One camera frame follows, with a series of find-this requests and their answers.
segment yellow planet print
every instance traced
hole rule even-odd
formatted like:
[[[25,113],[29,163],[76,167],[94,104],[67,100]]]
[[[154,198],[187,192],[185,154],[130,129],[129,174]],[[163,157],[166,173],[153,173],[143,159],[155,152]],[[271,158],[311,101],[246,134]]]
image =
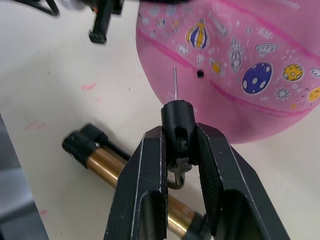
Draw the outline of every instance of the yellow planet print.
[[[212,66],[213,71],[221,76],[225,76],[225,70],[222,68],[221,63],[219,61],[214,60],[212,57],[209,57],[209,63]]]
[[[309,102],[317,101],[319,98],[320,98],[320,87],[313,89],[308,94],[308,101]]]
[[[286,66],[283,70],[283,76],[292,82],[296,82],[304,75],[304,69],[297,63]]]

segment white table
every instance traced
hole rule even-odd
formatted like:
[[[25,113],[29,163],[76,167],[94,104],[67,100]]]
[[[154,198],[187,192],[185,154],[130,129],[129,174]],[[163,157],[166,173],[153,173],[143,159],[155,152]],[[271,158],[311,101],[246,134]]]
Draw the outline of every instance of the white table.
[[[102,240],[114,192],[63,151],[63,138],[92,122],[132,152],[161,124],[162,105],[136,51],[137,9],[126,2],[107,45],[97,46],[87,37],[88,9],[61,9],[54,19],[0,1],[0,113],[51,240]],[[281,134],[234,146],[257,171],[292,240],[319,239],[319,120],[316,109]],[[197,169],[172,194],[204,213]]]

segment pink basketball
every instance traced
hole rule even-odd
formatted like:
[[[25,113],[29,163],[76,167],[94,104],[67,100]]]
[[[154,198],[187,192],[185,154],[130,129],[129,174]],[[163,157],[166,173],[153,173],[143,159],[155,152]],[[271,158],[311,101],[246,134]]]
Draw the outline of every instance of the pink basketball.
[[[319,0],[141,3],[136,47],[160,101],[194,107],[231,143],[279,133],[320,102]]]

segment inflation needle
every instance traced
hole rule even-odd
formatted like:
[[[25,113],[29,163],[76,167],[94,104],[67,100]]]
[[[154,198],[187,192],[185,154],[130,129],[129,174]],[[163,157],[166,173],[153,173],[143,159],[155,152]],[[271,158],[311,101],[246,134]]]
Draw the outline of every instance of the inflation needle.
[[[178,100],[177,68],[173,68],[174,100]]]

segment rocket sticker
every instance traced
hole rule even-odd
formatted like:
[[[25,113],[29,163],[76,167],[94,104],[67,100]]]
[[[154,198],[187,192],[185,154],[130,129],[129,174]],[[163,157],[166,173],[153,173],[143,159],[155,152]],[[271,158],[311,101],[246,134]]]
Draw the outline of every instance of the rocket sticker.
[[[239,71],[244,53],[245,48],[240,46],[239,40],[235,39],[233,36],[231,40],[231,49],[228,50],[228,55],[230,57],[230,65],[234,73]]]

